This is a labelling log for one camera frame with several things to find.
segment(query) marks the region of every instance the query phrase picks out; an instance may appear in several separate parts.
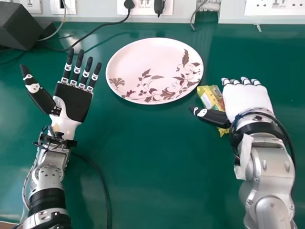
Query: green tabletop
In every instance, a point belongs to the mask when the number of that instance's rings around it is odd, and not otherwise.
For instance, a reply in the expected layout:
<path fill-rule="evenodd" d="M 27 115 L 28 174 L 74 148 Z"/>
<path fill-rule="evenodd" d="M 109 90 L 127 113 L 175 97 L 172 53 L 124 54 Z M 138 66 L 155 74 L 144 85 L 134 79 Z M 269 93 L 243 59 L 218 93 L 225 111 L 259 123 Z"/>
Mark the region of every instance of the green tabletop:
<path fill-rule="evenodd" d="M 97 23 L 66 23 L 60 37 L 45 44 L 61 48 Z M 75 152 L 94 160 L 107 182 L 114 229 L 242 229 L 244 207 L 235 179 L 228 137 L 201 123 L 188 107 L 200 105 L 193 91 L 169 104 L 145 106 L 115 95 L 105 68 L 121 47 L 143 38 L 180 40 L 202 56 L 201 85 L 221 78 L 258 78 L 269 91 L 274 111 L 295 147 L 295 221 L 305 227 L 305 26 L 218 25 L 205 15 L 196 32 L 188 24 L 126 23 L 105 27 L 76 46 L 103 63 L 87 119 L 76 132 Z M 0 54 L 0 63 L 20 51 Z M 49 92 L 61 78 L 66 53 L 35 48 L 0 65 L 0 220 L 18 222 L 21 188 L 36 154 L 31 144 L 50 124 L 28 97 L 19 70 L 26 64 Z M 71 156 L 65 173 L 67 209 L 74 229 L 105 229 L 106 210 L 96 172 Z"/>

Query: snack packet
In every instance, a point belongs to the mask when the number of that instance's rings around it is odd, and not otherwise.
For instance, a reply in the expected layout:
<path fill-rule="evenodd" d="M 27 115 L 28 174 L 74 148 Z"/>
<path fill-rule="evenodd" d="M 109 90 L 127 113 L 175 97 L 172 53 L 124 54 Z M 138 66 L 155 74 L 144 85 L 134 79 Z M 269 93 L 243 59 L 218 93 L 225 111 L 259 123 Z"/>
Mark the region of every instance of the snack packet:
<path fill-rule="evenodd" d="M 199 86 L 197 87 L 197 93 L 206 109 L 225 111 L 223 95 L 217 85 Z M 223 129 L 219 127 L 217 127 L 217 129 L 219 131 L 220 137 L 229 133 L 229 129 Z"/>

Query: silver robotic arm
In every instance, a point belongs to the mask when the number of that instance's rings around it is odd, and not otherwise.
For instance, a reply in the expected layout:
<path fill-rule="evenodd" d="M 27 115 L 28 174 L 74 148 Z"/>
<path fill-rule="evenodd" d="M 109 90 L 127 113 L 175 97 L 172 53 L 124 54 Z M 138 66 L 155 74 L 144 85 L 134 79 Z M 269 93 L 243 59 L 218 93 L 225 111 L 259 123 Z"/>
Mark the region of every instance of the silver robotic arm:
<path fill-rule="evenodd" d="M 75 130 L 86 118 L 93 97 L 93 88 L 102 66 L 101 63 L 97 64 L 86 86 L 93 60 L 89 57 L 78 84 L 84 56 L 84 51 L 81 50 L 69 82 L 73 55 L 74 50 L 70 49 L 63 77 L 57 82 L 53 98 L 39 85 L 28 68 L 21 65 L 28 94 L 52 120 L 50 126 L 43 128 L 38 142 L 34 143 L 38 147 L 38 152 L 30 171 L 29 200 L 27 201 L 25 194 L 23 195 L 29 210 L 23 229 L 72 229 L 61 182 L 71 149 L 77 145 L 74 141 Z"/>
<path fill-rule="evenodd" d="M 236 178 L 244 180 L 239 197 L 247 229 L 297 229 L 291 191 L 294 153 L 288 134 L 276 119 L 267 89 L 245 77 L 222 79 L 225 113 L 192 108 L 201 121 L 230 127 Z M 285 144 L 291 148 L 293 158 Z"/>

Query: plate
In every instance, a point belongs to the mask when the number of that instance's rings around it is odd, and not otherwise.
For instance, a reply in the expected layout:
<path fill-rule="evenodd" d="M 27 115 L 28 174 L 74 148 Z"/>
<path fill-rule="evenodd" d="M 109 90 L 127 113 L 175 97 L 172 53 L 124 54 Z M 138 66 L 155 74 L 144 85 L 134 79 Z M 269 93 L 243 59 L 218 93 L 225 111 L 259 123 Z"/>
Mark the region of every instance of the plate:
<path fill-rule="evenodd" d="M 168 38 L 148 38 L 118 50 L 107 64 L 106 80 L 125 100 L 165 104 L 195 89 L 203 70 L 203 61 L 191 46 Z"/>

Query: electrical outlet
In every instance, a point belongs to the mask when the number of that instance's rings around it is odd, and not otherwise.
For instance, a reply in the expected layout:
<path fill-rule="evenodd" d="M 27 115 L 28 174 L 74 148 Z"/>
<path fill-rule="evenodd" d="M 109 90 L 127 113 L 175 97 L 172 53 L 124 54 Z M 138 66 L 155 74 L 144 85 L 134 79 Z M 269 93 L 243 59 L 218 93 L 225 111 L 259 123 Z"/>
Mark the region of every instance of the electrical outlet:
<path fill-rule="evenodd" d="M 20 3 L 31 14 L 42 14 L 41 0 L 20 0 Z"/>
<path fill-rule="evenodd" d="M 166 0 L 162 15 L 173 14 L 173 1 Z M 127 15 L 128 10 L 124 7 L 125 0 L 117 0 L 118 14 Z M 154 0 L 133 0 L 135 7 L 131 10 L 131 15 L 156 15 L 154 12 Z"/>
<path fill-rule="evenodd" d="M 247 0 L 246 16 L 305 15 L 304 0 Z"/>
<path fill-rule="evenodd" d="M 76 14 L 76 0 L 64 0 L 66 14 Z M 65 8 L 61 0 L 50 0 L 52 14 L 64 14 Z"/>

